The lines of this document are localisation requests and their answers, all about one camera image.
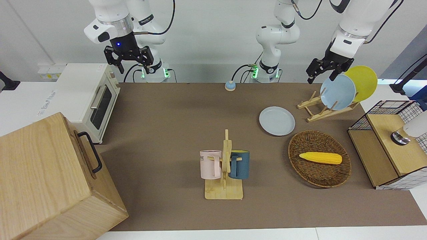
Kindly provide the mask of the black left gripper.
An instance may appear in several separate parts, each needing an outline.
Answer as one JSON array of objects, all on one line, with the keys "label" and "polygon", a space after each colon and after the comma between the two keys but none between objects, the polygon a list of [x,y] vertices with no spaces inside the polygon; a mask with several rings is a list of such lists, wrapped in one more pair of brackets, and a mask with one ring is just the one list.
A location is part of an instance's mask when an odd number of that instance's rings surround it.
[{"label": "black left gripper", "polygon": [[308,68],[306,69],[306,73],[308,74],[308,83],[312,84],[315,78],[328,71],[333,70],[329,76],[331,81],[334,81],[335,78],[342,72],[346,72],[351,64],[354,61],[354,58],[347,58],[337,53],[331,52],[331,47],[334,41],[331,41],[328,48],[325,51],[325,56],[323,59],[314,58]]}]

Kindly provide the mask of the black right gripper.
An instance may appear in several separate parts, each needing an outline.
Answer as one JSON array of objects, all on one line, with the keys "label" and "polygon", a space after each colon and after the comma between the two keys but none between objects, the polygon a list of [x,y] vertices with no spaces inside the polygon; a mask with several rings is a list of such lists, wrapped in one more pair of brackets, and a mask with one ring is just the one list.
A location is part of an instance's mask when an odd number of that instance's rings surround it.
[{"label": "black right gripper", "polygon": [[154,74],[151,65],[154,63],[154,56],[148,46],[140,48],[137,44],[134,32],[125,36],[110,40],[111,46],[106,46],[104,54],[108,64],[119,69],[120,74],[124,73],[122,60],[137,61],[144,66],[147,74]]}]

